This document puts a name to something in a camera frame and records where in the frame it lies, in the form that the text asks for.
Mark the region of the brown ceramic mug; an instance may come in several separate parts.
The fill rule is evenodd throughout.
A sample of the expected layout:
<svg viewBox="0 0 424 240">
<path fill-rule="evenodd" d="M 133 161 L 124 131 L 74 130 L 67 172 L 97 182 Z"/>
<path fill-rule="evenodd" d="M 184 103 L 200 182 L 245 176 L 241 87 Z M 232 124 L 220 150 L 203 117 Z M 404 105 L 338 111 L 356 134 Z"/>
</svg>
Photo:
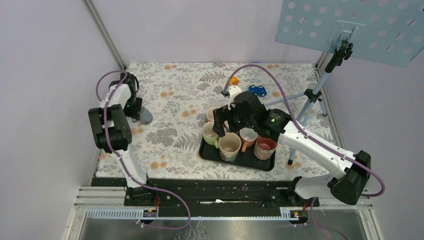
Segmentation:
<svg viewBox="0 0 424 240">
<path fill-rule="evenodd" d="M 251 128 L 242 128 L 239 131 L 239 137 L 241 140 L 241 152 L 244 153 L 247 148 L 255 144 L 258 134 Z"/>
</svg>

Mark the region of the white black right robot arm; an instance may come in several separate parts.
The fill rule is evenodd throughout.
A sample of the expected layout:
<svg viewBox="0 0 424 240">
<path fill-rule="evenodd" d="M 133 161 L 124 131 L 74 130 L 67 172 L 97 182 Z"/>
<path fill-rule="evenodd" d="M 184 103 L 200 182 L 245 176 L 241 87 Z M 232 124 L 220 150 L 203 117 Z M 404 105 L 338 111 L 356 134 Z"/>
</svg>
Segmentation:
<svg viewBox="0 0 424 240">
<path fill-rule="evenodd" d="M 296 177 L 286 193 L 291 205 L 299 206 L 306 199 L 328 196 L 347 205 L 357 204 L 371 176 L 369 153 L 339 148 L 300 126 L 283 110 L 266 109 L 249 91 L 230 97 L 232 103 L 213 110 L 213 131 L 220 137 L 225 135 L 225 122 L 230 132 L 252 129 L 261 137 L 296 149 L 328 171 L 327 175 L 317 177 Z"/>
</svg>

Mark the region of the beige teal ceramic mug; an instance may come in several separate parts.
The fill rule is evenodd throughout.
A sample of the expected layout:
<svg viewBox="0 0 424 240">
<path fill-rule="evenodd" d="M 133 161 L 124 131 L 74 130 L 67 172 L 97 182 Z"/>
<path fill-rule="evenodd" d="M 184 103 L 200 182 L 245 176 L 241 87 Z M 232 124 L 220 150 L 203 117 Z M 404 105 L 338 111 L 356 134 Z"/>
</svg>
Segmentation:
<svg viewBox="0 0 424 240">
<path fill-rule="evenodd" d="M 220 158 L 225 162 L 233 162 L 241 147 L 242 141 L 236 133 L 227 132 L 218 140 Z"/>
</svg>

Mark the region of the green ceramic mug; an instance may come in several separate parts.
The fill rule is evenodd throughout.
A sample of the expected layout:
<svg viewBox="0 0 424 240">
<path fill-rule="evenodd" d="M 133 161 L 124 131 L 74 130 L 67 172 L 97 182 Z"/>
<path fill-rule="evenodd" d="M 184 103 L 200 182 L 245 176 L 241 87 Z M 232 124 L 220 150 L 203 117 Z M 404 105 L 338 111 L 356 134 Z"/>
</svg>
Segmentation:
<svg viewBox="0 0 424 240">
<path fill-rule="evenodd" d="M 219 135 L 213 131 L 214 122 L 209 121 L 202 127 L 202 136 L 208 145 L 214 146 L 216 149 L 219 148 Z"/>
</svg>

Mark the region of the salmon pink ceramic mug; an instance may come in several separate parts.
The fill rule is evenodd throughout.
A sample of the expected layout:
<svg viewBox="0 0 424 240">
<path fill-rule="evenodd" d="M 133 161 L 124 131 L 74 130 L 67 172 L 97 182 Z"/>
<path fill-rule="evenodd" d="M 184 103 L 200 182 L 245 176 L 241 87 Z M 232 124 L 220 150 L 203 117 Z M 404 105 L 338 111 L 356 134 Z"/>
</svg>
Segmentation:
<svg viewBox="0 0 424 240">
<path fill-rule="evenodd" d="M 216 109 L 216 107 L 210 107 L 207 112 L 206 112 L 206 119 L 208 122 L 213 122 L 214 121 L 214 110 Z"/>
</svg>

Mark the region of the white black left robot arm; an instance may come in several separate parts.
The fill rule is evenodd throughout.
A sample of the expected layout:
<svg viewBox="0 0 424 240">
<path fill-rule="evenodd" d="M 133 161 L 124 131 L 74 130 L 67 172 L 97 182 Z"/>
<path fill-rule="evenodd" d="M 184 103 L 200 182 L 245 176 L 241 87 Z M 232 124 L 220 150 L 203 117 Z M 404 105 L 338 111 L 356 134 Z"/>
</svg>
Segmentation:
<svg viewBox="0 0 424 240">
<path fill-rule="evenodd" d="M 112 81 L 105 97 L 99 95 L 101 81 L 110 74 L 119 73 L 120 79 Z M 126 71 L 113 70 L 104 74 L 97 82 L 95 93 L 99 107 L 88 111 L 88 118 L 95 145 L 115 156 L 123 171 L 128 188 L 136 189 L 136 199 L 144 206 L 152 204 L 155 192 L 146 187 L 148 175 L 138 164 L 131 149 L 133 139 L 128 118 L 141 120 L 143 100 L 137 97 L 139 83 L 137 78 Z"/>
</svg>

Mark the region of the grey ceramic mug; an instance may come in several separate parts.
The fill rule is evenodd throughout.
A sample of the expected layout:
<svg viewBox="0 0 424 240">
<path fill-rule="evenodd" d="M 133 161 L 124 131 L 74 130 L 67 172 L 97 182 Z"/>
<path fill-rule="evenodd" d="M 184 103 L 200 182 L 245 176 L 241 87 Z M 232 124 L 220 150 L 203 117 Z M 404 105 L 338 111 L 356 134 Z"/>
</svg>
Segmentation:
<svg viewBox="0 0 424 240">
<path fill-rule="evenodd" d="M 153 116 L 149 110 L 142 106 L 139 113 L 139 119 L 132 119 L 131 121 L 133 123 L 149 125 L 153 121 Z"/>
</svg>

